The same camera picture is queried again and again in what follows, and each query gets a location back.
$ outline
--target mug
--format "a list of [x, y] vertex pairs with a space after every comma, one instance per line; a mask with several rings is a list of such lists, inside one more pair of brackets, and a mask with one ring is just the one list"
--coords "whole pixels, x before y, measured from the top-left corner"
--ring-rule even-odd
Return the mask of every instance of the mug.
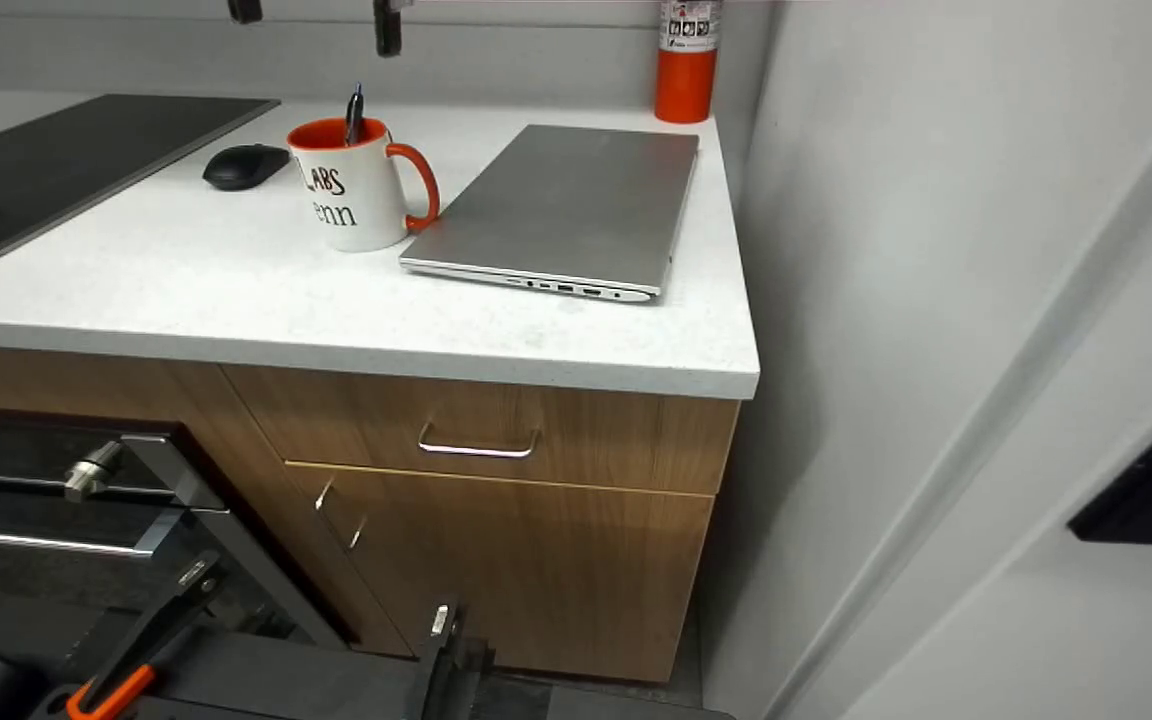
[[[311, 119], [287, 132], [287, 150], [302, 173], [306, 208], [342, 251], [400, 245], [443, 213], [430, 166], [413, 143], [395, 143], [371, 115], [354, 143], [348, 143], [342, 119]], [[395, 155], [425, 182], [425, 215], [407, 215]]]

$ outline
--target silver laptop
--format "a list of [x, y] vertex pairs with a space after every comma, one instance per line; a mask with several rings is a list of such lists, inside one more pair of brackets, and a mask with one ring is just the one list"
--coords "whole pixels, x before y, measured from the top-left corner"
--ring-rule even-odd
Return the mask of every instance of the silver laptop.
[[528, 126], [403, 251], [407, 271], [654, 304], [696, 135]]

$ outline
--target cabinet drawer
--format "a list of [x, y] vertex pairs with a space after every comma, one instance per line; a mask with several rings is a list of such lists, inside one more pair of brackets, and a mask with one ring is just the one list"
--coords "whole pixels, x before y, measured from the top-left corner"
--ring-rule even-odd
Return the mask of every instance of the cabinet drawer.
[[376, 594], [407, 652], [441, 602], [466, 604], [502, 667], [669, 682], [706, 502], [287, 468], [315, 496], [335, 584]]
[[233, 370], [284, 459], [711, 496], [735, 404]]

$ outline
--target orange handle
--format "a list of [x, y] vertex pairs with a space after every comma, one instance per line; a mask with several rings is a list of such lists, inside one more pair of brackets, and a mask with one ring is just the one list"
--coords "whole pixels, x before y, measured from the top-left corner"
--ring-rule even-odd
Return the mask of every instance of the orange handle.
[[430, 166], [413, 143], [387, 143], [387, 155], [416, 166], [416, 173], [425, 182], [425, 196], [426, 196], [425, 215], [407, 215], [407, 236], [416, 236], [443, 215], [441, 182], [430, 178]]
[[92, 684], [76, 687], [62, 700], [66, 720], [119, 720], [140, 698], [143, 687], [155, 682], [155, 674], [146, 663], [140, 663], [114, 691], [108, 691], [108, 700], [92, 711], [84, 711], [84, 698]]

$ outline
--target white countertop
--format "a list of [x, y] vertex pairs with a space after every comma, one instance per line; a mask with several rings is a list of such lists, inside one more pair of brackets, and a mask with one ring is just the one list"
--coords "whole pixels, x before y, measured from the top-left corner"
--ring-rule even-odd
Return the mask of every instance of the white countertop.
[[[84, 96], [0, 93], [0, 128]], [[199, 173], [226, 143], [284, 143], [335, 103], [280, 103], [0, 256], [0, 347], [553, 386], [748, 399], [761, 361], [717, 126], [652, 111], [371, 103], [454, 200], [523, 126], [700, 132], [662, 304], [599, 304], [407, 278], [400, 250], [335, 251], [287, 166], [255, 193]]]

